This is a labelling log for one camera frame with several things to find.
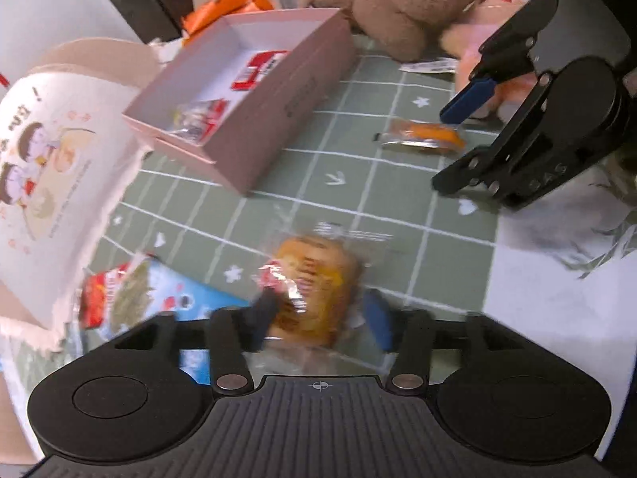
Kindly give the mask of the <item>orange packaged cake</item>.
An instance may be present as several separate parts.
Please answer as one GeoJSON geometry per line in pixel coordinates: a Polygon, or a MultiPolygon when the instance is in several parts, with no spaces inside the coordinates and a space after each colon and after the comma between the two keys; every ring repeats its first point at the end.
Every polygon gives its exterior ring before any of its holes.
{"type": "Polygon", "coordinates": [[[460,153],[465,140],[455,127],[393,119],[388,131],[373,135],[373,141],[382,147],[402,147],[439,153],[460,153]]]}

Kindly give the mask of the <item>pink cardboard box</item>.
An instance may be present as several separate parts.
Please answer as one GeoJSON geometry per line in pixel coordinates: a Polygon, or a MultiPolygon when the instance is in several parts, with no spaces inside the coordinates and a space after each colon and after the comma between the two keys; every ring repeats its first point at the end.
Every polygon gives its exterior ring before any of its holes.
{"type": "Polygon", "coordinates": [[[354,60],[350,25],[338,9],[229,15],[183,47],[123,117],[154,150],[246,195],[354,60]],[[253,90],[231,90],[255,54],[274,50],[287,55],[253,90]],[[179,105],[217,98],[230,106],[205,143],[168,133],[179,105]]]}

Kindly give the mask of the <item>small red snack packet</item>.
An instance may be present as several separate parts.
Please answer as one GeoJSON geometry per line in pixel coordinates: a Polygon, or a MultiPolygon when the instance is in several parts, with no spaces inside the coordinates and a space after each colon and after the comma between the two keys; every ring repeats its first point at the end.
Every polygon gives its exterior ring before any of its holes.
{"type": "Polygon", "coordinates": [[[287,55],[287,51],[255,54],[231,84],[232,91],[250,91],[287,55]]]}

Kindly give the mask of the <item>white plastic wrapper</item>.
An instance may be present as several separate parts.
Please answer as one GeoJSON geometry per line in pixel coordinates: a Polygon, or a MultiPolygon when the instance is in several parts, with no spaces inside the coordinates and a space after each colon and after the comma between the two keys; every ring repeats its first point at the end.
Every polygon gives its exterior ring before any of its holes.
{"type": "Polygon", "coordinates": [[[399,70],[406,73],[454,74],[457,71],[458,65],[458,59],[452,57],[437,57],[435,59],[431,59],[430,61],[402,64],[399,66],[399,70]]]}

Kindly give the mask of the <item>white folding food cover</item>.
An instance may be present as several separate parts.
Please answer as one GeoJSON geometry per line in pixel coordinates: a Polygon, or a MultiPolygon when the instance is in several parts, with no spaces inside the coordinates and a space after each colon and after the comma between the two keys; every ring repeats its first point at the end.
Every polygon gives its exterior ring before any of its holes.
{"type": "Polygon", "coordinates": [[[54,343],[146,150],[122,119],[160,71],[146,44],[79,39],[1,102],[1,332],[54,343]]]}

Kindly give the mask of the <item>orange pouch bag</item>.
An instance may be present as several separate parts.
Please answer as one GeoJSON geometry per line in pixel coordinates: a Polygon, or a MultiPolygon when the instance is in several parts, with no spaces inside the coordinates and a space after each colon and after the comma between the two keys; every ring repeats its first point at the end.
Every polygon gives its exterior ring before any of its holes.
{"type": "Polygon", "coordinates": [[[207,0],[182,18],[182,44],[186,45],[220,18],[231,14],[272,11],[271,0],[207,0]]]}

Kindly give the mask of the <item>packaged bread bun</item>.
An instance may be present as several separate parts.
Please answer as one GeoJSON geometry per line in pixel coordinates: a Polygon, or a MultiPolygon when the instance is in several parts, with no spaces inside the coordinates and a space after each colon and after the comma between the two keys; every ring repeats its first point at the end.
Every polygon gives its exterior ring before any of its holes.
{"type": "Polygon", "coordinates": [[[319,221],[276,233],[257,284],[276,295],[268,338],[297,347],[332,347],[358,297],[361,279],[380,264],[393,235],[319,221]]]}

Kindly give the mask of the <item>silver red snack packet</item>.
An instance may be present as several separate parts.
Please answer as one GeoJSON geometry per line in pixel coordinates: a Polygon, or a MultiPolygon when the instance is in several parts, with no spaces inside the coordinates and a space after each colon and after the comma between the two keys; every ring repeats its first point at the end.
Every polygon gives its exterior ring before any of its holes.
{"type": "Polygon", "coordinates": [[[173,123],[168,133],[200,146],[216,131],[229,106],[229,100],[224,98],[179,105],[174,111],[173,123]]]}

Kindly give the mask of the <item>green grid table mat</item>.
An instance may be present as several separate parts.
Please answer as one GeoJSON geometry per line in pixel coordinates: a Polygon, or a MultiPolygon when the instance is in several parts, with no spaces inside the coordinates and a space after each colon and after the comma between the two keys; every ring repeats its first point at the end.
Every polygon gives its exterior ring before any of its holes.
{"type": "Polygon", "coordinates": [[[393,119],[431,122],[449,74],[406,73],[366,38],[352,72],[302,126],[247,198],[150,154],[114,210],[88,269],[148,251],[195,280],[249,299],[279,239],[338,225],[363,232],[363,282],[395,303],[444,319],[482,309],[498,216],[431,190],[435,154],[385,150],[393,119]]]}

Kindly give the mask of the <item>blue snack bag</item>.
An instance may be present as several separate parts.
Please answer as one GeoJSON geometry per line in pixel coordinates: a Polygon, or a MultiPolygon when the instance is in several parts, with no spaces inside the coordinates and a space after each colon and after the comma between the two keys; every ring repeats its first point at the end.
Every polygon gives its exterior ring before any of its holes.
{"type": "Polygon", "coordinates": [[[246,300],[193,280],[156,257],[136,254],[85,279],[79,321],[97,344],[78,367],[91,378],[117,373],[125,356],[100,347],[152,317],[167,314],[182,323],[205,321],[217,310],[245,306],[246,300]]]}

